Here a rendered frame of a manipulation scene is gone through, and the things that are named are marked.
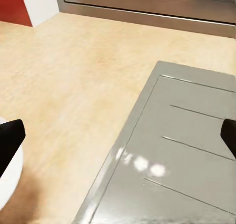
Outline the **saucer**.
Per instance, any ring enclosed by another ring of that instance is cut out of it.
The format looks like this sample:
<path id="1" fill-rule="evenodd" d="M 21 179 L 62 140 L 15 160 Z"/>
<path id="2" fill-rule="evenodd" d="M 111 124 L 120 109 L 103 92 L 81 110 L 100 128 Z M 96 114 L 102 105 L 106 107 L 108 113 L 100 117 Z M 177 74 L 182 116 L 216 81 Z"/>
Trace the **saucer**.
<path id="1" fill-rule="evenodd" d="M 0 124 L 7 120 L 0 116 Z M 4 174 L 0 178 L 0 211 L 11 198 L 19 182 L 23 167 L 23 148 L 20 145 Z"/>

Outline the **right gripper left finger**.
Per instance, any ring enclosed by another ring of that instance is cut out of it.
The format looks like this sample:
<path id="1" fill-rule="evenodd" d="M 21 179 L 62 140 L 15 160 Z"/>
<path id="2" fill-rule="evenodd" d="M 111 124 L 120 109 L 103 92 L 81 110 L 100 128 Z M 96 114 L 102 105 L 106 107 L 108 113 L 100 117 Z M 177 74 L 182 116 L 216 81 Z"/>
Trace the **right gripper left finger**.
<path id="1" fill-rule="evenodd" d="M 21 119 L 0 124 L 0 178 L 26 137 Z"/>

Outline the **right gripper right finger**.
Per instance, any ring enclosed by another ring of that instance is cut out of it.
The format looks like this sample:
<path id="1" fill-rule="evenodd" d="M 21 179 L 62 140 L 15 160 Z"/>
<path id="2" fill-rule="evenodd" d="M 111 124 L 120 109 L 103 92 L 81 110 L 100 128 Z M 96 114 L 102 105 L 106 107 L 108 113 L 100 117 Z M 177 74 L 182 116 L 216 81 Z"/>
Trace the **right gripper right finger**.
<path id="1" fill-rule="evenodd" d="M 236 158 L 236 121 L 225 119 L 220 136 Z"/>

